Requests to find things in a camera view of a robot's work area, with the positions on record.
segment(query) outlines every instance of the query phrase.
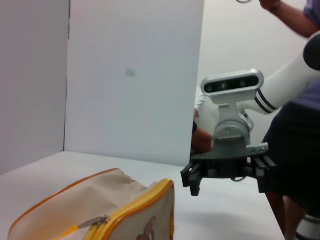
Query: cartoon print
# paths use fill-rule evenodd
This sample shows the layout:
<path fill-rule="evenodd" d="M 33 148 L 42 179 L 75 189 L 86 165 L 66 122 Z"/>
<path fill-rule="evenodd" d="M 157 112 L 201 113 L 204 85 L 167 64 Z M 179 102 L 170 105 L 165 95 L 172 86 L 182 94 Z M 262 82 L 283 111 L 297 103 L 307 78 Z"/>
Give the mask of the cartoon print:
<path fill-rule="evenodd" d="M 150 219 L 145 225 L 143 235 L 139 235 L 136 240 L 155 240 L 156 217 Z"/>

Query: leg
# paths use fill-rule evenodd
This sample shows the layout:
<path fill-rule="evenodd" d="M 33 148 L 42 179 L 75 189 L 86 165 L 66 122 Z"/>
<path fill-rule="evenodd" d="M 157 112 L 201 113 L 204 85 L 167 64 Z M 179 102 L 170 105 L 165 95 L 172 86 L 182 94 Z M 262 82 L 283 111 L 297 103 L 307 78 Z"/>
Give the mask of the leg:
<path fill-rule="evenodd" d="M 285 239 L 294 240 L 297 228 L 305 217 L 306 211 L 292 201 L 289 197 L 285 197 Z"/>
<path fill-rule="evenodd" d="M 285 235 L 286 233 L 286 210 L 285 210 L 285 201 L 284 196 L 268 191 L 266 197 L 269 201 L 269 204 L 272 208 L 273 214 L 280 226 L 280 229 Z"/>

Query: zipper pull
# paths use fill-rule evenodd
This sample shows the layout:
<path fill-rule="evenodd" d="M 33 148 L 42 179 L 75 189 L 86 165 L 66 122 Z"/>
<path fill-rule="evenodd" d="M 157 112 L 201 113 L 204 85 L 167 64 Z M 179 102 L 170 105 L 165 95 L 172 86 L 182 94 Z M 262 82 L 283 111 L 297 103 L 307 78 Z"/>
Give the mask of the zipper pull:
<path fill-rule="evenodd" d="M 98 227 L 100 227 L 102 224 L 106 224 L 109 221 L 109 219 L 110 218 L 108 215 L 99 216 L 78 225 L 78 229 L 83 229 L 92 225 L 97 225 Z"/>

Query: black skirt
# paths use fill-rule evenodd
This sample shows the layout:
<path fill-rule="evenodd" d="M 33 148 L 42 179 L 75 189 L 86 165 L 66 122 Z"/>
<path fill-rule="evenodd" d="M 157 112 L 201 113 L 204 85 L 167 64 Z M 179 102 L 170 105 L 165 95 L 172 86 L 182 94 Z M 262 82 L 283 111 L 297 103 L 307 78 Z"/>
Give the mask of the black skirt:
<path fill-rule="evenodd" d="M 278 166 L 269 189 L 320 215 L 320 111 L 287 104 L 263 141 Z"/>

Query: white wall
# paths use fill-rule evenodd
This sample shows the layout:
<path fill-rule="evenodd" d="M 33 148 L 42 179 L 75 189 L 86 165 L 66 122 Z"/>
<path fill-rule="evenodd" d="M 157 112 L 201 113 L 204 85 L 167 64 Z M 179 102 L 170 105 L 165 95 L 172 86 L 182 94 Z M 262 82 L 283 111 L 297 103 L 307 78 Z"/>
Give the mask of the white wall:
<path fill-rule="evenodd" d="M 302 9 L 306 0 L 286 2 Z M 205 0 L 198 84 L 210 75 L 251 68 L 261 70 L 267 78 L 295 58 L 305 42 L 263 10 L 258 0 L 248 4 L 236 0 Z M 247 113 L 255 122 L 251 141 L 260 143 L 275 114 Z M 212 133 L 219 118 L 217 106 L 207 101 L 200 116 L 199 125 Z"/>
<path fill-rule="evenodd" d="M 63 150 L 66 0 L 0 4 L 0 174 Z"/>
<path fill-rule="evenodd" d="M 203 5 L 72 1 L 67 151 L 188 163 Z"/>

